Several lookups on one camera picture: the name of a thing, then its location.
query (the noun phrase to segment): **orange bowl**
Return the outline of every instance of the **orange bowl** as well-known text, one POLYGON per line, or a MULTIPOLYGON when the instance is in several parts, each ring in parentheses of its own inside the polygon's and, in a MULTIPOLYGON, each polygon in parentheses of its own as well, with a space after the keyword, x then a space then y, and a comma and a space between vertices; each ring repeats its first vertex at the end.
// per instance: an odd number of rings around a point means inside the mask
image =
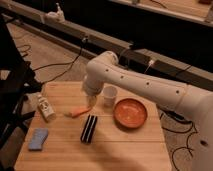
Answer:
POLYGON ((146 121, 147 110, 140 101, 127 98, 115 105, 114 118, 124 127, 138 128, 146 121))

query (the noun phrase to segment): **wooden tabletop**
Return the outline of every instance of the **wooden tabletop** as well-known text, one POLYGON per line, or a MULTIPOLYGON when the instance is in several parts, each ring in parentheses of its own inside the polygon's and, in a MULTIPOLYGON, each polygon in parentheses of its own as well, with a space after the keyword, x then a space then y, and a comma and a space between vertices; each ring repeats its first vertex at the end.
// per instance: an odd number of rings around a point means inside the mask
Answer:
POLYGON ((114 122, 112 109, 103 107, 102 94, 87 114, 69 118, 64 114, 86 105, 81 82, 50 82, 43 88, 57 115, 46 123, 36 111, 15 164, 16 171, 171 171, 171 164, 160 126, 156 105, 142 97, 118 88, 117 101, 131 97, 140 100, 148 111, 141 128, 125 131, 114 122), (98 116, 91 144, 80 136, 88 114, 98 116), (43 150, 28 151, 35 128, 48 128, 43 150))
MULTIPOLYGON (((132 3, 132 0, 115 0, 123 3, 132 3)), ((140 0, 139 5, 163 8, 170 12, 206 18, 210 9, 209 4, 201 4, 199 0, 140 0)))

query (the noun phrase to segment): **paper cup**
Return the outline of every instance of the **paper cup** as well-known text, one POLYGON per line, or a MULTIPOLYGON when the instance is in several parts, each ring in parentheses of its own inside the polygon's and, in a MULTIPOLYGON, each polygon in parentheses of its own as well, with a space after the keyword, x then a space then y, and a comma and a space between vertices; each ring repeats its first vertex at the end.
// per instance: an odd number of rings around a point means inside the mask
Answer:
POLYGON ((113 107, 117 97, 117 89, 113 86, 107 86, 103 89, 104 106, 113 107))

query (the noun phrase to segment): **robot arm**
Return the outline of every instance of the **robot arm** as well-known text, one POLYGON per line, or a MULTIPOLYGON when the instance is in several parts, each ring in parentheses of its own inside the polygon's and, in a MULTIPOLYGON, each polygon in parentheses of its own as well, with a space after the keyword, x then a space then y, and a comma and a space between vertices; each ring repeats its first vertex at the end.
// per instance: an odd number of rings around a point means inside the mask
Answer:
POLYGON ((212 171, 213 163, 208 161, 213 158, 213 135, 209 135, 208 129, 213 130, 213 93, 185 83, 126 71, 117 64, 118 58, 111 51, 91 60, 87 64, 83 90, 89 96, 96 96, 104 83, 114 84, 192 120, 200 126, 201 142, 196 148, 192 170, 212 171))

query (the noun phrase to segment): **white bottle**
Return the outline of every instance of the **white bottle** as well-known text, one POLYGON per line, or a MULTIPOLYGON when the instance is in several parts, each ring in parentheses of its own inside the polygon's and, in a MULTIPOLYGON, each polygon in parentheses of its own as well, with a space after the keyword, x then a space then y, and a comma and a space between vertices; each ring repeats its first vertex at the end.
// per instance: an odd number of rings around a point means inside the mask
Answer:
POLYGON ((57 5, 58 20, 59 22, 64 22, 65 21, 64 12, 61 10, 59 3, 56 3, 56 5, 57 5))
POLYGON ((38 96, 38 108, 45 119, 45 121, 49 122, 56 117, 55 112, 51 105, 49 104, 47 98, 43 97, 41 94, 38 96))

